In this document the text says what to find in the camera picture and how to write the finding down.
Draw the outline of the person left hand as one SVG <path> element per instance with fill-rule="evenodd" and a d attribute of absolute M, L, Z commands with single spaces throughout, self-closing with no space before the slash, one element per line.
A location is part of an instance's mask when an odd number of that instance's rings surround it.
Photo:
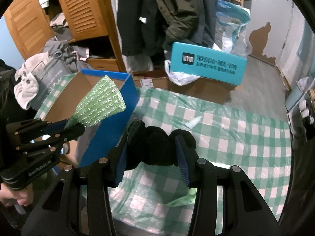
<path fill-rule="evenodd" d="M 34 201 L 34 191 L 32 184 L 20 191 L 9 188 L 5 183 L 1 184 L 0 190 L 1 203 L 8 207 L 13 206 L 17 202 L 20 206 L 29 206 Z"/>

